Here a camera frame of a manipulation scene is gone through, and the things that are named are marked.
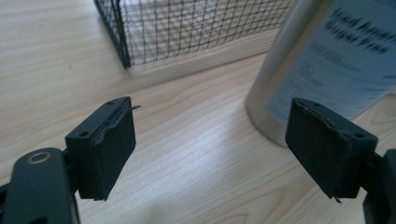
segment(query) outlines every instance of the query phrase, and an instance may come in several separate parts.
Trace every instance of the wood grain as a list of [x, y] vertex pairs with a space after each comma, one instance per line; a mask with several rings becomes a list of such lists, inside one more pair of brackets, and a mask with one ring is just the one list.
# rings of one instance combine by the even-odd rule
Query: wood grain
[[[99, 105], [131, 95], [142, 105], [136, 150], [108, 201], [78, 200], [82, 223], [363, 223], [364, 191], [329, 200], [249, 122], [245, 97], [264, 55], [147, 87], [167, 78], [124, 71], [91, 2], [0, 1], [0, 29], [0, 185], [18, 157], [64, 148]], [[358, 123], [380, 153], [394, 147], [396, 96]]]

